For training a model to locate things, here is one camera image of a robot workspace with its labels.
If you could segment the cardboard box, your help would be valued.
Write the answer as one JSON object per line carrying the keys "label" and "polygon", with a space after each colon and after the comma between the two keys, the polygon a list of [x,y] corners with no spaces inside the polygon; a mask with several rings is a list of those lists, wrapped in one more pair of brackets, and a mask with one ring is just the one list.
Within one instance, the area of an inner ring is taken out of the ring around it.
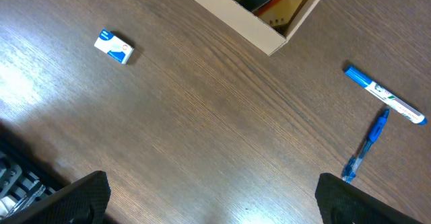
{"label": "cardboard box", "polygon": [[307,0],[282,35],[234,0],[194,0],[267,55],[287,44],[320,0]]}

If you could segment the yellow sticky note pad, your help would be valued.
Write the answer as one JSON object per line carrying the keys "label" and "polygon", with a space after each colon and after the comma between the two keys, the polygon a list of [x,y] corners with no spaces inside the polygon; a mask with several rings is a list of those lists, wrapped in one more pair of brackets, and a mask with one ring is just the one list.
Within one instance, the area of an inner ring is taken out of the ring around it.
{"label": "yellow sticky note pad", "polygon": [[285,26],[289,24],[302,3],[303,0],[281,0],[277,5],[257,17],[273,28]]}

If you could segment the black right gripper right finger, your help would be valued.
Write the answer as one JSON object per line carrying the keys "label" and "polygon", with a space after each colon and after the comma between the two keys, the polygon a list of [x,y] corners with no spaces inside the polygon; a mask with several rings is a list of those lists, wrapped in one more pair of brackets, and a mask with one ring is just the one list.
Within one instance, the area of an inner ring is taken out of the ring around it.
{"label": "black right gripper right finger", "polygon": [[420,224],[330,173],[319,176],[315,198],[324,224]]}

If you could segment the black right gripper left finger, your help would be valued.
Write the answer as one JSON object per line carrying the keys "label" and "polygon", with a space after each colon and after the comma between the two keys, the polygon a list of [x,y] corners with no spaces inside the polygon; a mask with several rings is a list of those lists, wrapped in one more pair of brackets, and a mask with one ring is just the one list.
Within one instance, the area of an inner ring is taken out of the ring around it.
{"label": "black right gripper left finger", "polygon": [[3,224],[67,224],[104,222],[110,200],[106,172],[95,171],[46,199],[18,210]]}

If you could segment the black robot base bottom edge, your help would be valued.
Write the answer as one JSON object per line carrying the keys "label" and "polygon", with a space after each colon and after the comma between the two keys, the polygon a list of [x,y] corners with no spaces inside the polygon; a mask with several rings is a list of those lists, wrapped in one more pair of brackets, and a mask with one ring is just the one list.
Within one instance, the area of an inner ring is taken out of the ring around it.
{"label": "black robot base bottom edge", "polygon": [[40,163],[1,137],[1,220],[48,198],[64,187]]}

